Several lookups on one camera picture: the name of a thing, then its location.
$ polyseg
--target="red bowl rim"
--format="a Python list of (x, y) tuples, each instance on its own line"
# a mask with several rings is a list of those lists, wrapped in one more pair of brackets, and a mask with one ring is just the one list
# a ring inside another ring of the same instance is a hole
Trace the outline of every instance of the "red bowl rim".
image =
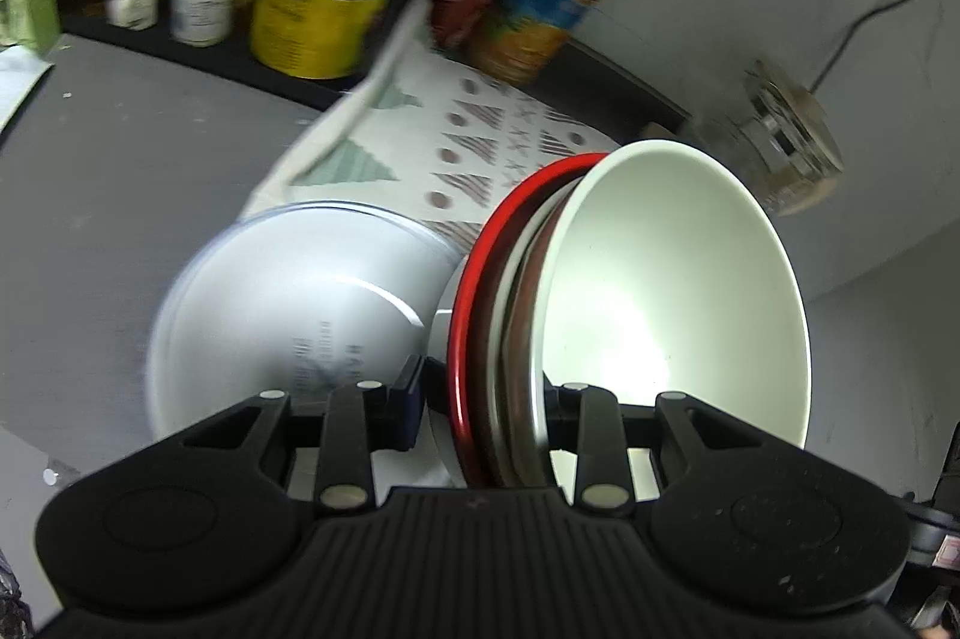
[(448, 382), (450, 427), (453, 429), (457, 457), (469, 486), (482, 487), (493, 484), (473, 436), (469, 417), (469, 393), (467, 393), (467, 342), (469, 342), (470, 314), (484, 266), (494, 248), (506, 238), (503, 236), (505, 228), (510, 225), (517, 211), (530, 198), (546, 185), (562, 185), (572, 181), (606, 156), (604, 152), (593, 152), (566, 157), (542, 167), (524, 179), (493, 211), (467, 257), (467, 264), (464, 266), (464, 273), (453, 301), (453, 312), (450, 315), (450, 332), (448, 345), (446, 345), (446, 366), (448, 366), (446, 381)]

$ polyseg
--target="ribbed black plastic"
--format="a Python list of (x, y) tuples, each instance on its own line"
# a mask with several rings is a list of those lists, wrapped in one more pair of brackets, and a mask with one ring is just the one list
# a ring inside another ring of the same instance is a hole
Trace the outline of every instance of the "ribbed black plastic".
[(402, 489), (395, 490), (380, 510), (314, 524), (286, 568), (231, 604), (191, 618), (152, 623), (70, 609), (41, 636), (883, 639), (911, 635), (878, 605), (794, 621), (724, 607), (664, 570), (630, 520), (584, 514), (570, 508), (554, 490)]

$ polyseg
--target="red-rimmed bowl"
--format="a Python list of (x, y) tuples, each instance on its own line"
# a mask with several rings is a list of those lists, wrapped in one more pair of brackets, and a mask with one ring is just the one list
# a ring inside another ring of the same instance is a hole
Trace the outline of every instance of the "red-rimmed bowl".
[(483, 305), (486, 310), (491, 305), (491, 296), (496, 294), (503, 265), (536, 210), (558, 188), (584, 176), (604, 156), (594, 153), (567, 157), (522, 181), (497, 206), (467, 258), (450, 317), (446, 368), (450, 427), (457, 457), (470, 487), (497, 484), (470, 418), (469, 385), (483, 379), (475, 370), (474, 356), (478, 350), (486, 350), (488, 335), (486, 329), (479, 327), (480, 323), (474, 320), (476, 309)]

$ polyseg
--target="brown dot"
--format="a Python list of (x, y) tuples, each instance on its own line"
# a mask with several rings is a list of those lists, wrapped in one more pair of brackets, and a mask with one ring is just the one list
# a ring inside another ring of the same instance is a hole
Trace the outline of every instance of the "brown dot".
[(426, 193), (426, 201), (438, 209), (450, 208), (450, 198), (443, 193)]

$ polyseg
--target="power cord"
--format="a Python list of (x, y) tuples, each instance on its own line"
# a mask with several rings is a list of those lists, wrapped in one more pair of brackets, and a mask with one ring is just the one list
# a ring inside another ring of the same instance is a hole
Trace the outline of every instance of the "power cord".
[(830, 75), (830, 72), (833, 70), (834, 65), (840, 61), (840, 58), (843, 56), (844, 52), (847, 50), (847, 46), (850, 45), (850, 41), (853, 40), (853, 36), (856, 35), (858, 30), (867, 22), (870, 22), (871, 19), (876, 19), (882, 14), (886, 14), (890, 11), (894, 11), (896, 8), (906, 5), (911, 0), (894, 0), (893, 2), (888, 2), (885, 5), (877, 6), (877, 8), (872, 11), (868, 11), (866, 14), (863, 14), (862, 17), (856, 19), (853, 24), (850, 25), (850, 28), (847, 30), (846, 35), (843, 37), (843, 41), (840, 41), (840, 46), (837, 46), (837, 50), (834, 51), (833, 56), (830, 57), (827, 65), (824, 66), (824, 69), (820, 71), (814, 80), (813, 84), (810, 85), (810, 92), (816, 94), (816, 91), (824, 83), (824, 79)]

